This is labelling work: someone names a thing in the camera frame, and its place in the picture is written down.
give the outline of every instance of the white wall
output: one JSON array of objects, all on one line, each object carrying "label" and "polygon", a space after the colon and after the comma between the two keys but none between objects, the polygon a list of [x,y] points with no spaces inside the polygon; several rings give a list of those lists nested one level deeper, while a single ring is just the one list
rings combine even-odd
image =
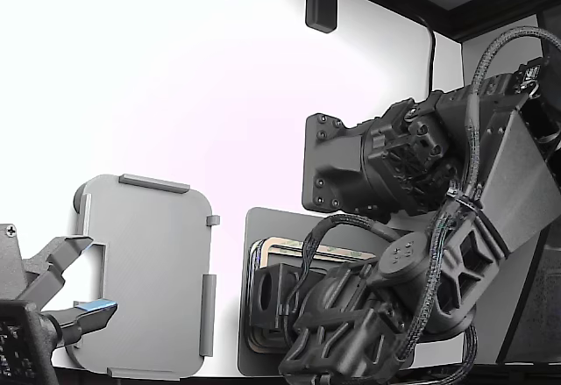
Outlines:
[{"label": "white wall", "polygon": [[[304,24],[304,1],[0,0],[0,222],[17,225],[29,257],[73,232],[72,197],[95,175],[201,190],[223,222],[211,255],[215,357],[200,374],[238,374],[245,214],[303,212],[305,118],[353,125],[425,95],[423,27],[339,0],[339,27],[325,35]],[[437,88],[462,85],[460,54],[438,36]],[[96,298],[89,270],[76,262],[49,308]]]}]

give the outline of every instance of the screw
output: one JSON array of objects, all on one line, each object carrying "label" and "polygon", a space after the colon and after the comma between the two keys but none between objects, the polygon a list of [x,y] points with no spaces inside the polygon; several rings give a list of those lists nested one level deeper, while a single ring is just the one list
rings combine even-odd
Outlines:
[{"label": "screw", "polygon": [[439,155],[442,152],[442,147],[441,146],[435,146],[432,151],[430,152],[430,154],[432,155]]},{"label": "screw", "polygon": [[427,125],[422,125],[417,131],[417,135],[419,136],[426,135],[427,132],[429,132],[429,128],[427,127]]},{"label": "screw", "polygon": [[9,238],[15,238],[16,237],[16,226],[15,225],[8,225],[6,227],[6,236],[8,236]]}]

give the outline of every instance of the gray tray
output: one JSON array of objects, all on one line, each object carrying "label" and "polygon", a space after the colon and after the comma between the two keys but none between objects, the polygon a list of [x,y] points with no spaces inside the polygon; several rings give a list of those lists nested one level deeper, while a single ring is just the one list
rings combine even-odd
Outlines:
[{"label": "gray tray", "polygon": [[102,295],[118,310],[104,330],[67,347],[81,367],[118,378],[179,380],[212,355],[219,223],[188,185],[101,175],[75,196],[78,232],[104,249]]}]

